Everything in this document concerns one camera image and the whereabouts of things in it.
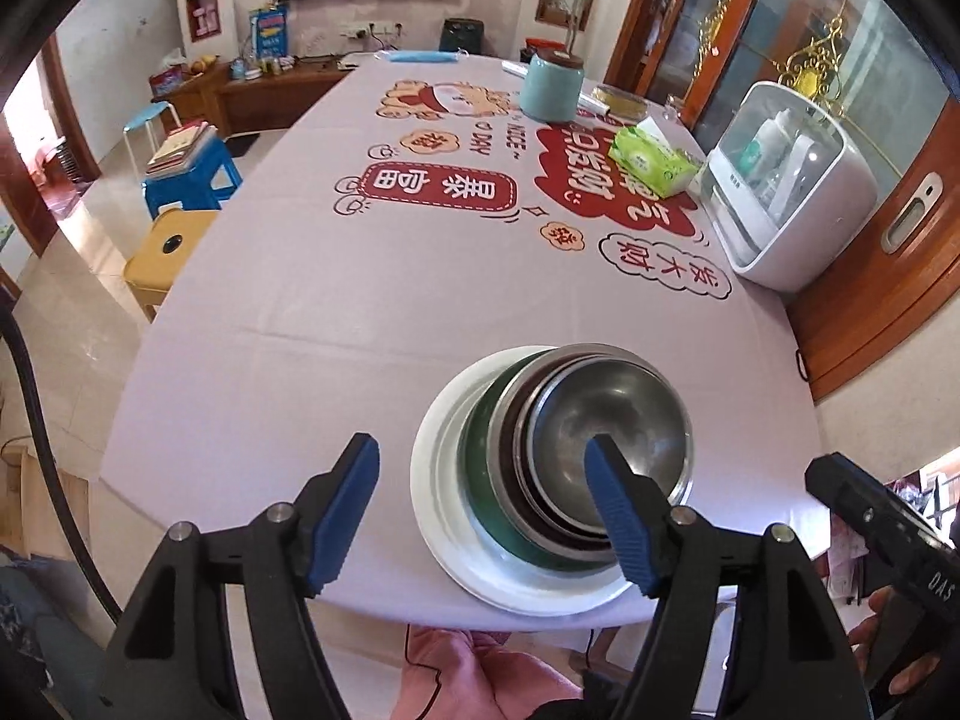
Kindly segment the right hand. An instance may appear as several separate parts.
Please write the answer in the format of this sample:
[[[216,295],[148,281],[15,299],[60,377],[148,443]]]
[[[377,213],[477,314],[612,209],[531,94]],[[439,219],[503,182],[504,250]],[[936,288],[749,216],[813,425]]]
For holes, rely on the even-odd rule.
[[[869,614],[848,632],[867,688],[884,699],[919,688],[942,660],[939,619],[892,585],[875,590],[867,608]]]

